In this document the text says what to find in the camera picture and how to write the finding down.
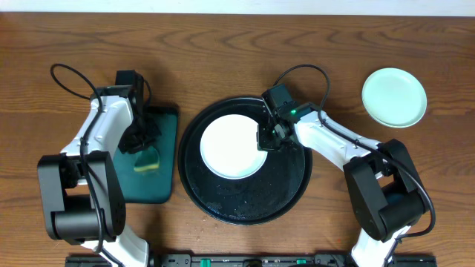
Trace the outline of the yellow green sponge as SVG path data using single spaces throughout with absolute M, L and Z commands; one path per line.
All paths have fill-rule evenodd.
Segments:
M 137 153 L 137 158 L 134 163 L 134 171 L 142 173 L 146 171 L 153 171 L 160 167 L 160 154 L 158 150 L 150 146 L 145 150 Z

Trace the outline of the white plate with green stain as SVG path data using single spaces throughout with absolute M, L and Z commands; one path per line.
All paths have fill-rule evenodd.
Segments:
M 200 138 L 206 167 L 224 179 L 244 179 L 264 165 L 267 152 L 258 150 L 258 123 L 244 115 L 229 114 L 212 121 Z

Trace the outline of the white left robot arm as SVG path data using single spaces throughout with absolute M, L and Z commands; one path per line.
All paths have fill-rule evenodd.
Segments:
M 119 70 L 112 86 L 88 97 L 91 109 L 60 153 L 44 155 L 37 172 L 45 229 L 53 240 L 92 250 L 111 266 L 158 266 L 147 241 L 126 225 L 125 198 L 113 156 L 152 147 L 159 130 L 145 112 L 141 74 Z

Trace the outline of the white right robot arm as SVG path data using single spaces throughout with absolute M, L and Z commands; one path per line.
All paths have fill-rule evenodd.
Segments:
M 344 266 L 434 266 L 431 258 L 394 254 L 410 228 L 434 206 L 405 145 L 362 137 L 311 102 L 299 104 L 285 85 L 262 95 L 268 122 L 258 127 L 258 149 L 291 142 L 310 148 L 344 172 L 353 213 L 361 226 Z

